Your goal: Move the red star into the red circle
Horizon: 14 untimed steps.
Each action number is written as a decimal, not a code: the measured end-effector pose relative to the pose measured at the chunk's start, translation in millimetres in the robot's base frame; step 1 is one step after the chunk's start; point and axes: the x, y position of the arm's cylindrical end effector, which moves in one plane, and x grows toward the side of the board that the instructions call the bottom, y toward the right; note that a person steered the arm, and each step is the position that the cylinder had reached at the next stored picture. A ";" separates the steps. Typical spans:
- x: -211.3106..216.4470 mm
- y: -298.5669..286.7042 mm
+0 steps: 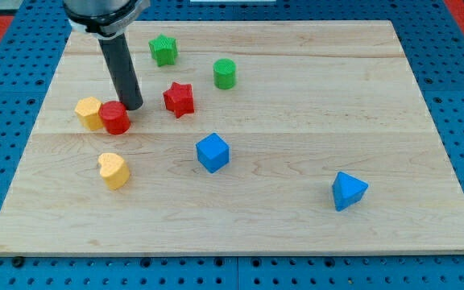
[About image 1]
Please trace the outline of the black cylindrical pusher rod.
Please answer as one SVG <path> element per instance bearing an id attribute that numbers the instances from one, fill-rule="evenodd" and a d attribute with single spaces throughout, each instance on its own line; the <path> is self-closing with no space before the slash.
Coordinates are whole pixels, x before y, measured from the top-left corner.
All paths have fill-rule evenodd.
<path id="1" fill-rule="evenodd" d="M 106 61 L 118 100 L 127 110 L 137 110 L 143 105 L 143 96 L 135 73 L 126 36 L 98 41 Z"/>

